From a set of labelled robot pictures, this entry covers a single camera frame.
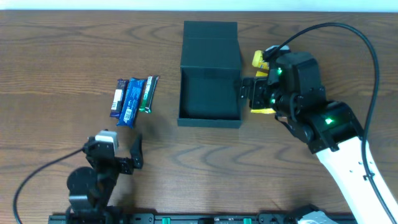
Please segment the yellow candy bag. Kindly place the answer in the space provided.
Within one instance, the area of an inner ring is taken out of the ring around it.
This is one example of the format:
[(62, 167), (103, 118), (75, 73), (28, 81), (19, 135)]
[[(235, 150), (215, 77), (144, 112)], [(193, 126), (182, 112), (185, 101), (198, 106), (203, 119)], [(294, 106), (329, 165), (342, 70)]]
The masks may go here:
[[(267, 77), (268, 74), (266, 72), (257, 71), (256, 77)], [(251, 113), (255, 114), (275, 114), (275, 111), (271, 108), (263, 108), (263, 109), (251, 109)]]

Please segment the dark green box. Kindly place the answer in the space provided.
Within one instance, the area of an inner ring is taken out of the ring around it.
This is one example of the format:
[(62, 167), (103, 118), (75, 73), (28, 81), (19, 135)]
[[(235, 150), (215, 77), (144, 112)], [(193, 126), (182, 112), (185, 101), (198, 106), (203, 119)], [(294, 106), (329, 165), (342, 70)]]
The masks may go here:
[(240, 128), (241, 70), (236, 22), (185, 21), (177, 124)]

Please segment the blue snack bar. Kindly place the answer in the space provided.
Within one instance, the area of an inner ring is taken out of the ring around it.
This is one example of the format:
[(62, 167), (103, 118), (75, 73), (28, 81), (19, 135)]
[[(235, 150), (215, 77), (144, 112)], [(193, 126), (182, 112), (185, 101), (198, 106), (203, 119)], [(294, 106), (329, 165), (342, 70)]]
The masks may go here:
[(129, 80), (117, 126), (129, 126), (133, 128), (145, 82), (146, 80), (136, 78)]

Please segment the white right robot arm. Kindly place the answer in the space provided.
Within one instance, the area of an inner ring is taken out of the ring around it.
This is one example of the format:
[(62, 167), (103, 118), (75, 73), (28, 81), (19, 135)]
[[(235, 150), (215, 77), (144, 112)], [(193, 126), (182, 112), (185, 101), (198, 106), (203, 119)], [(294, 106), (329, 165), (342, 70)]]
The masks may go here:
[(241, 87), (251, 112), (286, 118), (284, 126), (326, 167), (358, 223), (396, 221), (397, 201), (369, 148), (361, 147), (364, 129), (346, 103), (326, 98), (313, 55), (283, 50), (267, 59), (258, 50), (252, 65), (256, 76)]

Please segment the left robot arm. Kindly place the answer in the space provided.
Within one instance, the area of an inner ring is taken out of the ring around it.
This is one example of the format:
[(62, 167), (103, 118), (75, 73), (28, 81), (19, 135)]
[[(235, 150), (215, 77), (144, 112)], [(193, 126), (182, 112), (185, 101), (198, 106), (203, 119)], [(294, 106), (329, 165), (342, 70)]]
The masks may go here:
[(131, 175), (143, 167), (142, 135), (134, 138), (129, 157), (116, 157), (118, 147), (118, 134), (107, 129), (83, 145), (90, 166), (74, 170), (67, 179), (67, 223), (129, 223), (129, 216), (108, 202), (119, 175)]

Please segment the yellow plastic bottle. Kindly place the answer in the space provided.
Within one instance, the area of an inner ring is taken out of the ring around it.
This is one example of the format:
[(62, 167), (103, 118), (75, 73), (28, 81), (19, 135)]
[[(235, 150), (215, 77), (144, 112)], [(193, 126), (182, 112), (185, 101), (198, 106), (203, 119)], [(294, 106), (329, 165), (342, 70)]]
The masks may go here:
[(269, 69), (269, 62), (265, 61), (264, 59), (264, 51), (262, 50), (255, 51), (252, 59), (252, 66), (265, 70)]

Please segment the green chocolate bar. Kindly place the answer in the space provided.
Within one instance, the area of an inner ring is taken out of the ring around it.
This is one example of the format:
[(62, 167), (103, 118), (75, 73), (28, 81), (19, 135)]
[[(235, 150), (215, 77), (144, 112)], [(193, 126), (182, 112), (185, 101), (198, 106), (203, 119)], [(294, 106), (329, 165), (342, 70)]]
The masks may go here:
[(150, 75), (146, 81), (146, 87), (144, 90), (144, 96), (142, 99), (142, 103), (139, 107), (140, 112), (145, 112), (145, 113), (152, 113), (152, 101), (154, 97), (154, 92), (155, 88), (157, 85), (157, 82), (159, 81), (160, 76), (159, 75)]

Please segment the purple chocolate bar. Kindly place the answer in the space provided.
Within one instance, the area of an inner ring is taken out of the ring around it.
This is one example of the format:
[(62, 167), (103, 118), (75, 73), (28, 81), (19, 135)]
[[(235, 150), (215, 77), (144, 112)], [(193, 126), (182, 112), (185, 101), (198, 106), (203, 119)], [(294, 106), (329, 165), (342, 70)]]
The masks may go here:
[(113, 103), (109, 116), (111, 118), (119, 118), (122, 112), (124, 99), (127, 91), (129, 80), (119, 79), (114, 92)]

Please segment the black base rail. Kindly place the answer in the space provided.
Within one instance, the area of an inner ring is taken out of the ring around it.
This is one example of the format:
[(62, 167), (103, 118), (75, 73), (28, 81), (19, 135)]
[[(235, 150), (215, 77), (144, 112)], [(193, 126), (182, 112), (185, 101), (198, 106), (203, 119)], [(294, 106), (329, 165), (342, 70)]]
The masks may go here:
[[(131, 223), (131, 224), (197, 224), (197, 223), (275, 223), (282, 224), (285, 222), (285, 215), (276, 213), (260, 213), (258, 215), (153, 215), (151, 213), (135, 213), (127, 216), (128, 219), (116, 221), (114, 223)], [(336, 223), (357, 223), (350, 215), (330, 215)], [(93, 219), (87, 221), (71, 220), (70, 223), (105, 223), (105, 221), (94, 221)], [(49, 216), (48, 224), (66, 224), (65, 215), (51, 215)]]

